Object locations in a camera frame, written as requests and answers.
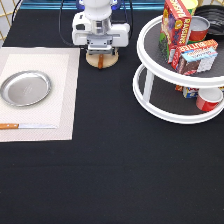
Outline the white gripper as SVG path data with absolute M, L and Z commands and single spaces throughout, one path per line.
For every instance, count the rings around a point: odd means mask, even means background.
M 73 44 L 86 46 L 90 55 L 114 55 L 117 48 L 129 43 L 130 26 L 127 23 L 112 24 L 109 18 L 90 20 L 80 12 L 74 16 L 72 28 Z

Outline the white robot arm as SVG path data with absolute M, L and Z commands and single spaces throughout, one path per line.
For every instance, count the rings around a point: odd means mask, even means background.
M 77 13 L 72 23 L 74 45 L 86 46 L 90 55 L 114 55 L 129 43 L 130 25 L 111 22 L 115 0 L 83 0 L 84 11 Z

